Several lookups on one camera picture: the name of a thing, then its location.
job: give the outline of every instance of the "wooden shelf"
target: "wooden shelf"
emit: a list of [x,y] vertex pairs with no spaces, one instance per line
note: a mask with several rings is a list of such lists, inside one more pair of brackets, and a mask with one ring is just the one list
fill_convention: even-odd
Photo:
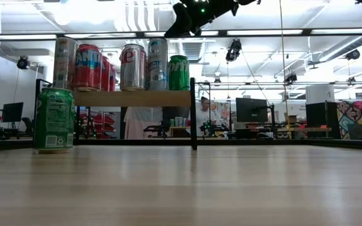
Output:
[[85,107],[190,107],[189,91],[74,92]]

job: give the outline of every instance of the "silver soda can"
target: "silver soda can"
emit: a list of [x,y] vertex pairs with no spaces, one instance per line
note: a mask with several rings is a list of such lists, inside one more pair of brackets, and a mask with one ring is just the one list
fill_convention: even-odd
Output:
[[121,91],[144,90],[146,82],[146,52],[141,45],[124,46],[121,56]]
[[71,38],[57,38],[55,40],[53,87],[72,89],[78,46],[78,42]]
[[148,90],[168,90],[168,43],[152,38],[148,47]]

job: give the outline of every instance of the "person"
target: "person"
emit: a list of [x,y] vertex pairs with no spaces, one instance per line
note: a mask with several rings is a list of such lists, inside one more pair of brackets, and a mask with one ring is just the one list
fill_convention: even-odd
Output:
[[220,123],[220,119],[214,110],[210,110],[211,103],[206,97],[200,98],[200,107],[196,109],[196,136],[203,136],[204,133],[200,131],[200,127],[207,121],[209,121],[209,112],[211,114],[211,120],[213,123]]

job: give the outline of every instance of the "white shirt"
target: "white shirt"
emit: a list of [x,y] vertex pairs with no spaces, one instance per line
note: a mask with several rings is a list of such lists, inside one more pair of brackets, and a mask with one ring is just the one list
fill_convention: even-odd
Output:
[[[211,120],[216,121],[216,125],[220,125],[220,118],[214,110],[211,110]],[[209,109],[207,111],[202,110],[202,106],[196,109],[196,136],[203,136],[204,133],[200,131],[200,127],[205,122],[209,121]]]

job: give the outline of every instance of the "cardboard box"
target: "cardboard box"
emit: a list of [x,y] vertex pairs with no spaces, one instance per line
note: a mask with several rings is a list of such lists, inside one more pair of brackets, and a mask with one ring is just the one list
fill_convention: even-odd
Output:
[[290,122],[290,123],[296,123],[297,122],[297,116],[288,116],[288,121],[287,121],[287,113],[284,113],[284,118],[286,120],[286,122]]

